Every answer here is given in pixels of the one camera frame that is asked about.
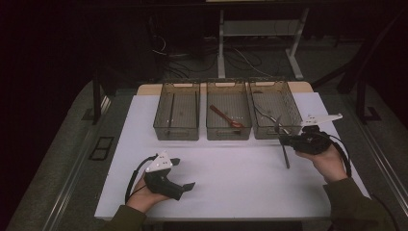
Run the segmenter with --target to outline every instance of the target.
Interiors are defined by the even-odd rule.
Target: gray floor
[[[262,72],[295,81],[284,54],[284,48],[289,45],[287,40],[247,40],[243,43],[245,47],[236,43],[226,44],[234,44],[228,47],[239,49]],[[356,43],[341,44],[337,48],[333,44],[331,38],[303,40],[300,43],[296,58],[305,81],[312,83],[345,64],[359,48]],[[265,75],[243,63],[236,50],[228,49],[226,54],[229,57],[229,62],[226,62],[227,77]],[[204,59],[178,61],[178,64],[170,65],[177,70],[168,71],[164,76],[216,78],[215,57],[216,54],[211,54]],[[206,71],[197,71],[208,67]],[[407,215],[395,196],[395,190],[390,187],[395,179],[384,176],[374,158],[376,154],[384,153],[397,177],[406,186],[408,131],[371,88],[367,92],[367,106],[375,108],[382,120],[362,125],[354,114],[355,92],[350,95],[337,94],[339,81],[340,78],[334,79],[315,91],[320,93],[329,113],[344,115],[343,119],[335,121],[335,125],[367,189],[388,206],[400,230],[408,230]],[[134,90],[119,90],[116,96],[111,96],[101,120],[92,125],[90,120],[83,118],[92,107],[91,84],[84,87],[72,104],[8,230],[95,230],[103,225],[104,221],[94,218],[93,214],[134,93]],[[88,156],[100,137],[114,137],[114,144],[106,161],[91,161]],[[307,220],[303,221],[303,230],[327,230],[329,224],[328,220]]]

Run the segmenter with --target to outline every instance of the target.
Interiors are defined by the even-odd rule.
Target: transparent plastic bin
[[[297,135],[300,132],[302,118],[287,82],[274,78],[249,78],[248,87],[255,139],[278,139],[275,124],[279,116],[280,134]]]
[[[198,141],[200,81],[167,80],[154,119],[159,141]]]
[[[210,108],[212,105],[240,123],[242,127],[232,127],[224,117]],[[206,123],[209,141],[245,141],[249,139],[252,123],[244,79],[207,80]]]

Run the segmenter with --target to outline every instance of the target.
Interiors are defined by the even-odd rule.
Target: green sleeve
[[[352,178],[324,186],[331,204],[331,219],[339,231],[395,231],[385,208],[363,196]]]
[[[129,206],[120,205],[115,216],[101,231],[139,231],[145,219],[146,214]]]

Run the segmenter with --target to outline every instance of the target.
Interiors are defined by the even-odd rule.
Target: table surface
[[[327,115],[309,84],[290,86],[302,117]],[[181,159],[168,179],[179,185],[196,184],[179,201],[164,201],[152,208],[147,214],[152,221],[329,218],[325,183],[310,161],[297,157],[288,147],[291,168],[287,169],[279,142],[255,140],[253,133],[248,141],[208,141],[206,107],[200,107],[198,141],[158,141],[153,120],[160,90],[161,85],[144,85],[134,96],[95,212],[97,218],[113,217],[124,203],[132,172],[142,160],[163,150],[170,158]],[[200,100],[206,105],[205,96]],[[321,124],[320,130],[338,137],[332,122]],[[368,196],[356,169],[352,170],[357,185]]]

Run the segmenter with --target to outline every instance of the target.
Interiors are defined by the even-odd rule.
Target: hand
[[[144,182],[144,173],[139,182],[136,184],[134,192],[135,193],[126,202],[126,205],[143,213],[146,213],[155,204],[169,199],[169,197],[165,195],[153,193],[146,187],[146,183]]]
[[[331,144],[327,150],[318,155],[311,155],[298,151],[295,153],[299,157],[312,161],[315,168],[320,172],[327,183],[347,178],[342,156],[333,144]]]

